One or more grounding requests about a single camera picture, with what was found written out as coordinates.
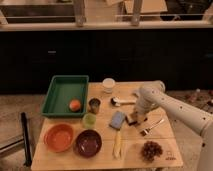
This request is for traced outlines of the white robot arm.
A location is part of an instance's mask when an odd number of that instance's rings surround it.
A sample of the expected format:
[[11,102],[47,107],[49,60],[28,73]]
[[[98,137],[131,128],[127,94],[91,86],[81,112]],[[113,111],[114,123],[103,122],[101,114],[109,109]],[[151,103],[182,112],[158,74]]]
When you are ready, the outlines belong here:
[[184,103],[165,94],[162,81],[148,81],[138,88],[134,113],[142,123],[153,104],[176,117],[203,139],[197,171],[213,171],[213,116],[197,107]]

